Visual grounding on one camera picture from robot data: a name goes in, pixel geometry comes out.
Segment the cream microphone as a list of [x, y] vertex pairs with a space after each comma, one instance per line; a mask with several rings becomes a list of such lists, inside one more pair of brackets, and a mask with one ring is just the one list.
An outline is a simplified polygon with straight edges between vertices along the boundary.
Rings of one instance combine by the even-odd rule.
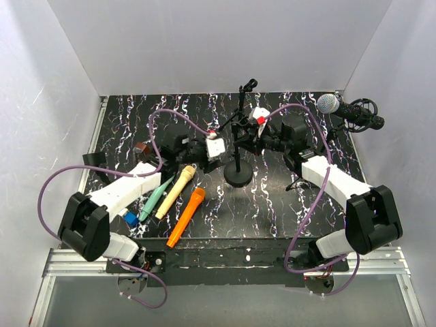
[[181, 194], [182, 190], [185, 188], [186, 184], [194, 177], [195, 173], [196, 169], [193, 166], [188, 165], [183, 168], [178, 180], [167, 194], [165, 200], [161, 203], [161, 206], [157, 209], [155, 218], [159, 220], [164, 218], [171, 206]]

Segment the orange microphone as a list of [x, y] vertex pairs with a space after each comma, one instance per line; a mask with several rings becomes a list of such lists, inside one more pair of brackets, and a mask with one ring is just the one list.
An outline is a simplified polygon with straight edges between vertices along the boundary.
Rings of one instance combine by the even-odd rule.
[[197, 188], [192, 193], [190, 200], [185, 207], [185, 210], [183, 211], [180, 219], [178, 220], [177, 224], [175, 225], [166, 245], [169, 248], [173, 248], [177, 242], [179, 241], [180, 237], [182, 236], [183, 232], [185, 231], [190, 219], [193, 217], [195, 211], [199, 207], [199, 205], [204, 200], [204, 197], [206, 195], [206, 192], [203, 188]]

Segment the cream mic round stand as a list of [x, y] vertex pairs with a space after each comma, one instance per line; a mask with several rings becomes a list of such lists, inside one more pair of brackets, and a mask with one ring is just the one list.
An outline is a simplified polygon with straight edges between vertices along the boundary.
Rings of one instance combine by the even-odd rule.
[[253, 178], [253, 168], [246, 160], [240, 158], [239, 146], [236, 143], [238, 140], [239, 128], [239, 123], [231, 123], [232, 144], [234, 148], [232, 154], [233, 160], [225, 165], [223, 173], [225, 181], [236, 188], [248, 185]]

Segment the mint green microphone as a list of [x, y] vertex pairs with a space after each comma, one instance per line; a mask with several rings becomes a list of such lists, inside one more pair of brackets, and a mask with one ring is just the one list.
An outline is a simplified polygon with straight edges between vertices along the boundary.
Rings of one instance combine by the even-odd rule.
[[161, 184], [159, 187], [153, 190], [152, 194], [149, 196], [148, 200], [142, 207], [138, 220], [144, 221], [153, 211], [159, 199], [162, 197], [164, 191], [168, 185], [174, 180], [175, 175], [171, 176], [166, 182]]

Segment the black tripod mic stand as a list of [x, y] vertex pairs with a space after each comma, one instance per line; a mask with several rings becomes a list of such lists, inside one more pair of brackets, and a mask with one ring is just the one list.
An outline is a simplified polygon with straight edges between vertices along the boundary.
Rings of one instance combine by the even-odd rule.
[[234, 119], [237, 121], [243, 118], [243, 110], [245, 105], [245, 96], [247, 93], [251, 93], [254, 88], [256, 88], [258, 82], [255, 78], [252, 78], [248, 81], [244, 86], [239, 86], [239, 96], [238, 96], [238, 108], [235, 109], [234, 114], [222, 125], [219, 127], [218, 131], [221, 132], [226, 125], [231, 123]]

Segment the round base mic stand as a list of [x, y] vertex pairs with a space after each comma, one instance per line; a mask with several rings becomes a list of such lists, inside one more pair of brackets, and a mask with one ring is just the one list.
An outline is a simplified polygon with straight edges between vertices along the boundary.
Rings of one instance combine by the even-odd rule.
[[[100, 168], [102, 165], [106, 164], [106, 155], [104, 152], [95, 152], [95, 153], [87, 153], [82, 156], [84, 165], [93, 166]], [[105, 184], [110, 184], [110, 179], [105, 172], [95, 171], [95, 174], [98, 176], [99, 180]]]

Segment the silver mesh studio microphone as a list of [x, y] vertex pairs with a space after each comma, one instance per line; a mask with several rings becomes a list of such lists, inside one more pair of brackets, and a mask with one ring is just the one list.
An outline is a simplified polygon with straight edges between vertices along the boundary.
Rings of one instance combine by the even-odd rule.
[[343, 119], [347, 123], [346, 129], [354, 133], [367, 129], [380, 130], [385, 124], [384, 118], [378, 115], [377, 104], [367, 98], [346, 103], [338, 95], [327, 93], [319, 97], [316, 107], [322, 114], [333, 114]]

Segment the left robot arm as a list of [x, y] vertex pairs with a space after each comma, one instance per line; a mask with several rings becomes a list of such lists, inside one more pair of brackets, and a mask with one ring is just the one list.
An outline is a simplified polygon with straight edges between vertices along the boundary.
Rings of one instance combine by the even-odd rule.
[[132, 273], [144, 267], [145, 256], [139, 244], [126, 235], [110, 230], [112, 220], [132, 202], [169, 181], [181, 164], [196, 164], [205, 172], [219, 167], [225, 154], [225, 140], [215, 133], [201, 140], [186, 134], [168, 134], [159, 141], [159, 151], [141, 144], [135, 155], [135, 167], [127, 176], [88, 194], [72, 195], [67, 203], [59, 238], [86, 261], [99, 257], [121, 260]]

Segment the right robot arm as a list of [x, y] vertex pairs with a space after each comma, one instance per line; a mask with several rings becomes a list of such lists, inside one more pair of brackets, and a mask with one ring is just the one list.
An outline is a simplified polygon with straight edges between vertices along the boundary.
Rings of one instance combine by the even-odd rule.
[[288, 169], [326, 193], [345, 211], [345, 227], [309, 243], [307, 272], [321, 271], [355, 252], [366, 255], [403, 236], [403, 228], [392, 191], [385, 185], [373, 187], [332, 164], [307, 142], [302, 120], [283, 121], [281, 129], [270, 127], [265, 116], [244, 118], [235, 123], [244, 135], [234, 144], [255, 155], [264, 149], [280, 152]]

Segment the blue and white small object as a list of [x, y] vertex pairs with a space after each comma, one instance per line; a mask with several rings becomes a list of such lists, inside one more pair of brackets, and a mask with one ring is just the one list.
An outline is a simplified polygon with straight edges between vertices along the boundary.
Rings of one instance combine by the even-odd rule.
[[137, 226], [139, 223], [137, 215], [133, 214], [127, 208], [124, 208], [122, 211], [120, 211], [119, 216], [132, 228]]

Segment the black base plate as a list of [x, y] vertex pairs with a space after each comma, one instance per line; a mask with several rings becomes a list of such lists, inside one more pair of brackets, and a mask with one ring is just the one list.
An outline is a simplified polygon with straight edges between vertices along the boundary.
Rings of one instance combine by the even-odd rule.
[[305, 278], [284, 268], [288, 238], [139, 238], [146, 268], [166, 285], [284, 285], [304, 287]]

